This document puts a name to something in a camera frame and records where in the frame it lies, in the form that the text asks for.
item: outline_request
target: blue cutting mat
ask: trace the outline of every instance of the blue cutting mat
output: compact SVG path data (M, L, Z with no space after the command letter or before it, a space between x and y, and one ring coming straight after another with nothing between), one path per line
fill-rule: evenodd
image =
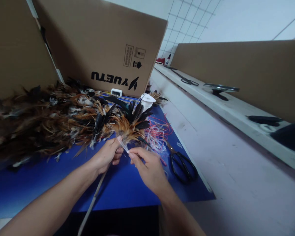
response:
M154 114L151 119L156 117L164 120L164 113L159 107L153 108L152 111ZM187 157L185 150L177 146L180 141L175 133L168 136L168 141L176 151L180 151ZM25 164L17 173L0 171L0 218L15 216L27 204L89 160L103 145L104 142L100 142L95 145L94 150L89 148L73 158L80 149L80 146L75 145L69 153L63 153L60 156L59 162L52 157L48 163L44 159L35 165ZM161 156L168 164L168 149ZM208 192L201 178L189 185L183 185L172 174L169 166L164 167L164 170L167 171L170 184L183 202L215 199L214 193ZM75 204L74 212L87 211L99 179L97 178ZM119 165L109 168L97 199L94 210L160 204L158 198L142 182L135 166L130 164L130 158L126 152Z

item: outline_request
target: black scissor handle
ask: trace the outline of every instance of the black scissor handle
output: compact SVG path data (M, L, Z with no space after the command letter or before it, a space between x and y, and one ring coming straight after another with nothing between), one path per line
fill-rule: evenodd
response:
M180 152L175 153L178 157L180 162L175 158L174 154L170 155L170 166L175 174L175 176L179 179L180 182L182 182L183 184L188 184L192 181L195 181L198 178L198 171L196 169L196 167L194 166L194 164L188 159L186 158L183 154L181 154ZM187 181L185 181L184 179L182 179L179 174L176 172L175 168L174 168L174 161L176 162L177 166L182 170L182 172L184 173L184 175L187 178ZM192 174L190 174L185 161L187 161L192 169L193 169L193 173L194 176L192 176Z
M184 82L184 83L186 83L186 84L199 86L198 83L196 83L196 82L194 82L194 81L192 81L192 80L186 79L186 78L182 78L181 81Z
M182 164L183 164L185 170L186 170L187 173L189 174L189 177L190 177L191 181L196 180L196 179L198 178L198 175L199 175L199 174L198 174L197 168L194 166L194 164L191 162L191 160L189 160L188 158L186 158L186 157L185 157L183 154L181 154L180 152L177 152L176 155L179 156L179 158L181 159L181 162L182 162ZM185 162L184 162L182 159L184 159L185 161L187 161L187 162L191 165L192 170L193 170L193 173L194 173L194 177L193 177L193 178L191 178L192 175L190 174L190 172L189 172L189 170L188 170L188 168L187 168Z
M179 168L181 170L183 170L183 166L175 159L174 154L170 154L169 156L170 158L170 167L174 172L174 175L177 177L177 179L179 179L180 182L182 182L183 184L188 184L187 181L185 181L184 179L182 179L179 174L176 172L175 168L174 168L174 161L176 162L176 164L179 166Z

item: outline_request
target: small white device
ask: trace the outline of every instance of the small white device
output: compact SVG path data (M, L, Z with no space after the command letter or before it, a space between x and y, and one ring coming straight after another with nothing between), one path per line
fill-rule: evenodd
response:
M122 90L120 90L120 89L113 88L113 89L111 89L110 93L112 95L117 95L117 96L120 96L120 97L122 96Z

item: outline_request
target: cardboard divider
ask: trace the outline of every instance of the cardboard divider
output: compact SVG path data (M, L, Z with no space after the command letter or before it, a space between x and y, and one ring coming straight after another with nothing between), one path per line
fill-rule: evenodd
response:
M64 79L95 89L145 92L167 21L105 1L34 0Z
M58 80L41 33L24 0L0 0L0 98Z
M295 122L295 40L179 44L171 66Z

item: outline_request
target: black scissors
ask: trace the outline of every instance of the black scissors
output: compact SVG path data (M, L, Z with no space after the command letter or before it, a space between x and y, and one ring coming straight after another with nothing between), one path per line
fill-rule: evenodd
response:
M170 151L170 155L169 155L170 166L171 166L171 168L172 168L175 176L183 184L188 184L190 182L195 181L198 178L198 171L197 171L196 167L194 166L194 164L188 158L186 158L183 154L181 154L180 152L175 151L174 148L168 142L167 142L167 146L168 146L169 151ZM179 174L175 170L175 168L174 168L174 162L177 164L177 166L184 173L185 179L183 179L181 176L179 176ZM188 167L187 167L187 165L186 165L185 162L187 162L187 164L191 166L191 169L192 169L191 172L193 174L190 173L190 171L189 171L189 169L188 169Z
M185 77L183 77L182 75L178 74L176 71L174 71L173 69L170 69L172 72L174 72L176 75L178 75L180 78L181 78L181 81L186 83L186 84L190 84L190 85L194 85L194 86L199 86L198 83L192 81L192 80L189 80Z

